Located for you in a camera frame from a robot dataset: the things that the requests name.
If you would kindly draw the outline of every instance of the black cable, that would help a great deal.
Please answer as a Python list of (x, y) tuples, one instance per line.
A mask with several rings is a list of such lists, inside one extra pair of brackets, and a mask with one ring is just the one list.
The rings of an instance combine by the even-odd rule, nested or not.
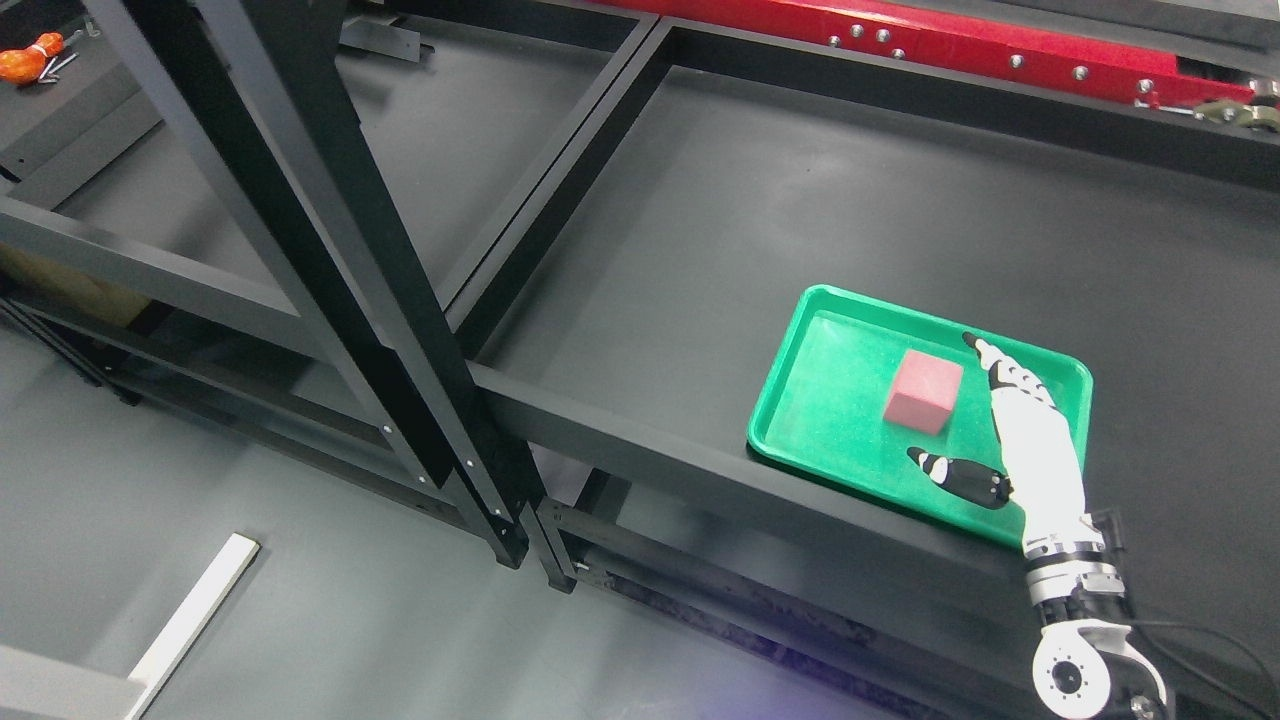
[(1181, 630), (1192, 630), (1192, 632), (1197, 632), (1197, 633), (1204, 633), (1204, 634), (1208, 634), (1208, 635), (1213, 635), (1213, 637), (1216, 637), (1216, 638), (1219, 638), (1219, 639), (1221, 639), (1221, 641), (1224, 641), (1224, 642), (1226, 642), (1229, 644), (1235, 646), (1236, 650), (1239, 650), (1245, 656), (1248, 656), (1248, 659), (1252, 660), (1253, 664), (1257, 665), (1260, 670), (1262, 670), (1262, 676), (1268, 680), (1270, 688), (1271, 688), (1271, 693), (1275, 696), (1275, 701), (1276, 701), (1277, 706), (1280, 706), (1280, 684), (1276, 683), (1276, 676), (1271, 673), (1271, 669), (1267, 667), (1266, 662), (1263, 662), (1262, 659), (1258, 657), (1258, 655), (1256, 652), (1253, 652), (1253, 650), (1249, 648), (1249, 646), (1244, 644), (1243, 642), (1235, 639), (1234, 637), (1231, 637), (1231, 635), (1229, 635), (1229, 634), (1226, 634), (1226, 633), (1224, 633), (1221, 630), (1215, 630), (1213, 628), (1206, 628), (1203, 625), (1194, 625), (1192, 623), (1178, 623), (1175, 620), (1138, 620), (1138, 619), (1130, 619), (1130, 620), (1128, 620), (1128, 624), (1134, 626), (1135, 632), (1138, 633), (1138, 637), (1140, 637), (1143, 641), (1146, 641), (1147, 644), (1149, 644), (1151, 647), (1156, 648), (1161, 655), (1164, 655), (1166, 659), (1169, 659), (1171, 662), (1174, 662), (1175, 665), (1178, 665), (1183, 670), (1185, 670), (1185, 671), (1190, 673), (1192, 675), (1199, 678), (1204, 684), (1212, 687), (1217, 692), (1225, 694), (1226, 697), (1234, 700), (1235, 702), (1243, 705), (1244, 707), (1248, 707), (1251, 711), (1256, 712), (1263, 720), (1276, 720), (1277, 717), (1280, 717), (1280, 715), (1277, 715), (1277, 714), (1267, 712), (1261, 705), (1258, 705), (1258, 703), (1256, 703), (1256, 702), (1253, 702), (1253, 701), (1243, 697), (1240, 693), (1238, 693), (1236, 691), (1231, 689), (1231, 687), (1228, 685), (1225, 682), (1217, 679), (1213, 675), (1210, 675), (1204, 670), (1201, 670), (1199, 667), (1197, 667), (1190, 661), (1188, 661), (1184, 657), (1179, 656), (1176, 652), (1169, 650), (1169, 647), (1166, 647), (1164, 643), (1160, 643), (1153, 637), (1151, 637), (1151, 633), (1147, 633), (1146, 628), (1176, 628), (1176, 629), (1181, 629)]
[[(1132, 582), (1130, 582), (1132, 578), (1129, 577), (1129, 574), (1128, 574), (1128, 571), (1125, 570), (1125, 566), (1124, 566), (1124, 557), (1123, 556), (1125, 555), (1125, 546), (1124, 546), (1124, 542), (1117, 537), (1119, 532), (1120, 532), (1119, 521), (1117, 520), (1119, 519), (1115, 519), (1115, 518), (1112, 519), (1112, 524), (1106, 528), (1105, 534), (1107, 536), (1107, 538), (1106, 538), (1107, 539), (1107, 546), (1111, 548), (1111, 556), (1112, 556), (1112, 560), (1114, 560), (1114, 562), (1116, 565), (1116, 570), (1120, 573), (1120, 577), (1125, 579), (1125, 585), (1128, 585), (1125, 588), (1125, 606), (1126, 606), (1128, 615), (1129, 615), (1128, 624), (1133, 625), (1134, 632), (1138, 634), (1138, 637), (1142, 638), (1147, 644), (1149, 644), (1157, 652), (1160, 652), (1161, 655), (1164, 655), (1165, 659), (1167, 659), (1174, 665), (1178, 665), (1179, 667), (1181, 667), (1187, 673), (1190, 673), (1192, 675), (1194, 675), (1196, 678), (1198, 678), (1201, 682), (1203, 682), (1204, 684), (1207, 684), (1211, 688), (1216, 689), (1217, 692), (1222, 693), (1228, 698), (1234, 700), (1235, 702), (1240, 703), (1244, 707), (1248, 707), (1252, 712), (1257, 714), (1263, 720), (1280, 720), (1280, 683), (1276, 682), (1276, 676), (1271, 673), (1271, 669), (1267, 667), (1266, 662), (1263, 662), (1262, 659), (1258, 657), (1258, 655), (1256, 652), (1253, 652), (1252, 648), (1249, 648), (1249, 646), (1244, 644), (1243, 642), (1235, 639), (1234, 637), (1231, 637), (1231, 635), (1229, 635), (1229, 634), (1226, 634), (1226, 633), (1224, 633), (1221, 630), (1215, 630), (1212, 628), (1206, 628), (1203, 625), (1196, 625), (1196, 624), (1192, 624), (1192, 623), (1179, 623), (1179, 621), (1175, 621), (1175, 620), (1139, 620), (1137, 618), (1138, 610), (1137, 610), (1137, 606), (1134, 605), (1133, 585), (1132, 585)], [(1240, 652), (1243, 652), (1245, 656), (1248, 656), (1248, 659), (1252, 660), (1258, 666), (1258, 669), (1262, 670), (1262, 676), (1270, 682), (1270, 689), (1271, 689), (1271, 694), (1275, 698), (1275, 708), (1276, 708), (1276, 711), (1274, 714), (1268, 712), (1261, 705), (1251, 701), (1247, 697), (1243, 697), (1239, 692), (1236, 692), (1235, 689), (1233, 689), (1225, 682), (1222, 682), (1219, 678), (1216, 678), (1216, 676), (1206, 673), (1204, 670), (1201, 670), (1193, 662), (1183, 659), (1176, 652), (1169, 650), (1167, 646), (1165, 646), (1164, 643), (1156, 641), (1156, 638), (1151, 637), (1151, 633), (1146, 632), (1146, 628), (1176, 628), (1176, 629), (1183, 629), (1183, 630), (1199, 632), (1199, 633), (1206, 633), (1206, 634), (1213, 635), (1213, 637), (1216, 637), (1219, 639), (1225, 641), (1229, 644), (1235, 646)]]

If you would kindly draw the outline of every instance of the red cube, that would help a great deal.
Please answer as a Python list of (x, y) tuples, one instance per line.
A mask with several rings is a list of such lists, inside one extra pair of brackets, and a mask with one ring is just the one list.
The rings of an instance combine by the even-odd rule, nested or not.
[(888, 391), (884, 419), (938, 434), (955, 410), (961, 375), (964, 368), (950, 360), (908, 350)]

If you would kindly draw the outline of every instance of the gray floor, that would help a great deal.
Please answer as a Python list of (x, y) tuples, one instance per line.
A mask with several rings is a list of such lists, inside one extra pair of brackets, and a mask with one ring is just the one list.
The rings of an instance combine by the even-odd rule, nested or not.
[[(127, 674), (234, 530), (264, 544), (147, 717), (883, 715), (453, 528), (86, 386), (0, 325), (0, 643)], [(0, 711), (0, 717), (15, 717)]]

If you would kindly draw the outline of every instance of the white bar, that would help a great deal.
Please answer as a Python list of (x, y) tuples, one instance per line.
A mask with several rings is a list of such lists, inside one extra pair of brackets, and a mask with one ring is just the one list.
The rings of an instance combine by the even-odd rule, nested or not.
[(250, 561), (257, 555), (257, 550), (256, 542), (233, 533), (218, 552), (218, 557), (209, 564), (196, 587), (191, 588), (187, 600), (182, 601), (155, 642), (142, 655), (142, 660), (129, 673), (129, 680), (142, 683), (143, 691), (128, 715), (123, 715), (125, 720), (136, 720), (146, 712), (174, 667), (187, 655), (191, 643), (196, 642), (196, 637), (218, 611), (218, 606), (232, 591), (244, 568), (248, 568)]
[(142, 683), (0, 644), (0, 707), (65, 720), (119, 720)]

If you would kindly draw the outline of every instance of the white robotic hand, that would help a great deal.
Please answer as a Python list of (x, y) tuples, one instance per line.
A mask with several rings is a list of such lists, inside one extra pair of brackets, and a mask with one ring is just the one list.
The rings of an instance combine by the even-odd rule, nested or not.
[(942, 489), (989, 509), (1012, 501), (1027, 515), (1027, 585), (1043, 625), (1032, 660), (1037, 694), (1071, 720), (1172, 720), (1172, 698), (1160, 673), (1128, 642), (1124, 582), (1084, 511), (1066, 418), (1036, 374), (973, 333), (964, 333), (964, 341), (987, 373), (1007, 475), (919, 447), (906, 452)]

